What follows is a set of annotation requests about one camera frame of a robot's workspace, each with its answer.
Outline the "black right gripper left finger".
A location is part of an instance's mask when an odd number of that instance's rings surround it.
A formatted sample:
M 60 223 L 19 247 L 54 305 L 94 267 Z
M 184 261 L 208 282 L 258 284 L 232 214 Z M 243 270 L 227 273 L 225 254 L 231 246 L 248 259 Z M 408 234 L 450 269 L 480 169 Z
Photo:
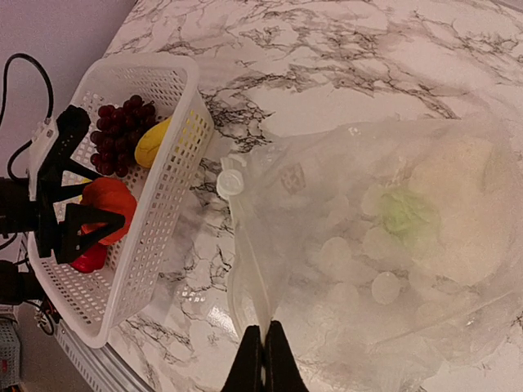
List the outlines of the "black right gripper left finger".
M 246 328 L 234 362 L 221 392 L 260 392 L 262 390 L 263 347 L 260 328 Z

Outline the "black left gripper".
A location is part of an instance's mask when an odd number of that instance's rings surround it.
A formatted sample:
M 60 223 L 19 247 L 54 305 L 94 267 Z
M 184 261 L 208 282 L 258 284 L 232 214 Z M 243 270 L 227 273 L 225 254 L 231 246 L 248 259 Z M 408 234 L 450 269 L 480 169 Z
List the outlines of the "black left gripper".
M 59 265 L 76 261 L 125 224 L 121 214 L 75 203 L 68 203 L 64 220 L 56 222 L 52 204 L 81 195 L 87 186 L 63 185 L 63 174 L 98 177 L 72 159 L 90 126 L 87 111 L 73 105 L 39 125 L 30 146 L 30 195 L 28 181 L 1 178 L 1 234 L 33 232 L 39 256 L 53 251 Z

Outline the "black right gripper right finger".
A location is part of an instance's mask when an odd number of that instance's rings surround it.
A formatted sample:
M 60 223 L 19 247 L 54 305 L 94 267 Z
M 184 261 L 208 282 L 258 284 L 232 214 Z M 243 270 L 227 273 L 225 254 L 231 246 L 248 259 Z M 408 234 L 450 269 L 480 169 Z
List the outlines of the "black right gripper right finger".
M 265 391 L 308 392 L 279 321 L 272 321 L 265 344 Z

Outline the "orange mini pumpkin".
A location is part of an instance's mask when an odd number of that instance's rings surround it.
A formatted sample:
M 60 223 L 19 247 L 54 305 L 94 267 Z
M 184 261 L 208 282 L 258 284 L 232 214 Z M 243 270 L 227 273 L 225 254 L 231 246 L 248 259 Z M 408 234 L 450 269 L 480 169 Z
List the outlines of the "orange mini pumpkin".
M 125 217 L 122 229 L 99 241 L 104 246 L 117 243 L 128 233 L 137 207 L 137 201 L 127 186 L 122 181 L 110 177 L 101 177 L 89 182 L 83 190 L 80 203 Z

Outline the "dark red grape bunch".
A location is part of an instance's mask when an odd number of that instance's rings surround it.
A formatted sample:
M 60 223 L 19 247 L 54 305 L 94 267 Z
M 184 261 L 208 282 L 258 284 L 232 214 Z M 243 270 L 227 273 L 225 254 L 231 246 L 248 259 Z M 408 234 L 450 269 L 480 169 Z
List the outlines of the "dark red grape bunch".
M 91 164 L 103 176 L 124 178 L 136 164 L 135 150 L 141 137 L 159 123 L 153 101 L 132 95 L 122 105 L 102 105 L 97 111 L 90 141 L 96 152 Z

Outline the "clear zip top bag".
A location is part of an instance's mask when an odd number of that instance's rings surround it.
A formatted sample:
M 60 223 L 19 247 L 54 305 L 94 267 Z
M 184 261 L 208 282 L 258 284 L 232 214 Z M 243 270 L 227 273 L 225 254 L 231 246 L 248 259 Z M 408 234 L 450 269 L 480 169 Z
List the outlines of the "clear zip top bag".
M 411 391 L 522 309 L 522 173 L 494 118 L 342 124 L 221 161 L 236 332 L 280 322 L 314 391 Z

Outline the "pale green cabbage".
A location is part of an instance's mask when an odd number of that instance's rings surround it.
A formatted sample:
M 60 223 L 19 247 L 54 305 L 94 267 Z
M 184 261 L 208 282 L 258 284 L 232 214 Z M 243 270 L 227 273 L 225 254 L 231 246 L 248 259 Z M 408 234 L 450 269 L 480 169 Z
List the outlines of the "pale green cabbage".
M 369 186 L 361 207 L 376 222 L 364 253 L 413 263 L 461 286 L 485 280 L 512 241 L 516 174 L 505 147 L 474 136 L 444 138 L 403 178 Z

